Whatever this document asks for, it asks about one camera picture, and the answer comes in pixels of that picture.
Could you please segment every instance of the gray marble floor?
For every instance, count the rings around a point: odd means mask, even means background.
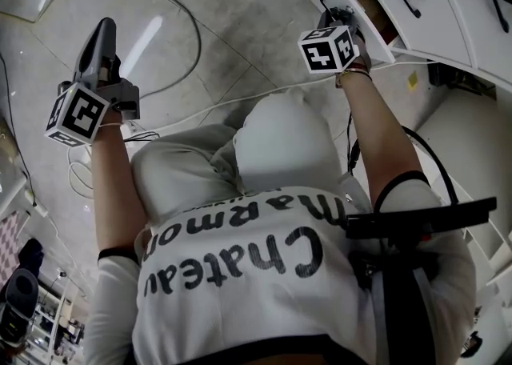
[[[319,18],[308,0],[182,1],[198,20],[203,54],[185,82],[142,102],[142,126],[163,126],[218,102],[311,80],[297,49],[299,34],[316,27]],[[67,267],[87,291],[97,276],[93,204],[69,189],[66,149],[45,139],[43,130],[58,83],[70,77],[86,37],[105,16],[118,24],[118,55],[123,62],[146,28],[158,28],[126,76],[143,94],[172,82],[194,60],[197,45],[190,20],[167,0],[53,0],[34,24],[0,15],[0,50],[8,66],[19,146],[36,194],[50,211],[78,269],[46,220],[33,219],[26,234],[41,239],[55,264]],[[406,80],[414,70],[419,83],[409,91]],[[429,88],[425,66],[394,66],[374,72],[374,78],[407,126],[417,127],[442,98]],[[332,82],[306,90],[311,105],[326,117],[344,156],[343,131],[349,115],[344,94]],[[247,111],[251,105],[254,102],[212,110],[168,133],[222,122],[234,108]],[[2,109],[5,113],[5,96]]]

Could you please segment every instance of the pink checkered fabric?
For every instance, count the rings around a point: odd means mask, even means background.
[[[18,266],[16,231],[18,212],[15,211],[0,223],[0,288],[4,286]]]

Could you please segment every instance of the white pants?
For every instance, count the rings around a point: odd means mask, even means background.
[[[303,186],[338,194],[342,179],[329,126],[299,93],[264,98],[238,132],[212,125],[159,138],[132,169],[153,225],[242,192]]]

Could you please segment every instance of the black and white qr marker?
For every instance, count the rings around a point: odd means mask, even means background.
[[[74,83],[55,100],[45,136],[68,147],[91,144],[109,103]]]
[[[298,47],[311,74],[343,72],[359,56],[348,26],[302,32]]]

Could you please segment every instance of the white t-shirt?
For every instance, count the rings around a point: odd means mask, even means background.
[[[408,180],[381,211],[437,205],[428,185]],[[154,230],[140,266],[121,255],[100,259],[86,362],[123,363],[132,349],[144,364],[236,347],[265,355],[276,352],[271,341],[292,353],[294,343],[308,344],[304,337],[323,335],[343,348],[344,363],[381,363],[372,294],[349,263],[354,244],[339,224],[343,210],[357,212],[331,193],[286,187],[173,217]],[[453,363],[473,320],[474,266],[458,232],[420,247],[442,253],[427,305],[436,359]]]

